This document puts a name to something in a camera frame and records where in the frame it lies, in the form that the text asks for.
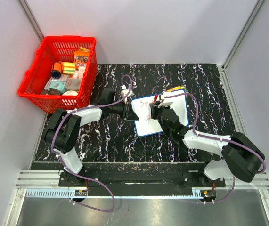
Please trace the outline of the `white blue-framed whiteboard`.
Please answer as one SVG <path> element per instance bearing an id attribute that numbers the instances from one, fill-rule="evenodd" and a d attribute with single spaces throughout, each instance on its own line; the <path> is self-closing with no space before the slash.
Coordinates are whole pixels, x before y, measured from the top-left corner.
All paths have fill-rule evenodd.
<path id="1" fill-rule="evenodd" d="M 170 89 L 164 92 L 164 95 L 172 96 L 169 99 L 171 103 L 170 108 L 179 116 L 180 123 L 187 126 L 189 124 L 189 117 L 187 113 L 187 100 L 184 95 L 186 90 L 184 87 L 180 89 Z M 161 94 L 153 94 L 145 97 L 138 97 L 131 101 L 131 107 L 139 120 L 134 121 L 136 133 L 139 137 L 145 137 L 157 133 L 162 133 L 162 128 L 157 120 L 151 118 L 150 104 L 156 100 L 161 99 Z"/>

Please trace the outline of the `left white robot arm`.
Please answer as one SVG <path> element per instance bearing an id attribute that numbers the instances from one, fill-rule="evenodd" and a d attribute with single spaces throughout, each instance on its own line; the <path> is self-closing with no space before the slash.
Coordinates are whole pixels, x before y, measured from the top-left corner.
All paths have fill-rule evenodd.
<path id="1" fill-rule="evenodd" d="M 130 106 L 132 90 L 122 86 L 121 98 L 115 100 L 115 96 L 113 89 L 105 88 L 95 105 L 70 111 L 59 108 L 54 111 L 43 131 L 44 142 L 61 158 L 64 170 L 70 173 L 69 181 L 75 186 L 83 185 L 86 179 L 83 163 L 75 150 L 80 127 L 104 119 L 110 114 L 119 115 L 127 121 L 139 119 Z"/>

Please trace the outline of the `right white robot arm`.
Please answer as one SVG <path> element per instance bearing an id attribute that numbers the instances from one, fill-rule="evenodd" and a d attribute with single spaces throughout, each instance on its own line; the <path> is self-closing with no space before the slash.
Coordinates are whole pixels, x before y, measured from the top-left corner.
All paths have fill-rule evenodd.
<path id="1" fill-rule="evenodd" d="M 231 136 L 208 135 L 180 123 L 179 116 L 169 106 L 156 101 L 150 106 L 151 118 L 157 120 L 169 139 L 178 146 L 216 154 L 219 161 L 206 163 L 198 174 L 198 182 L 209 186 L 214 180 L 236 177 L 250 183 L 257 173 L 265 171 L 265 156 L 243 133 Z"/>

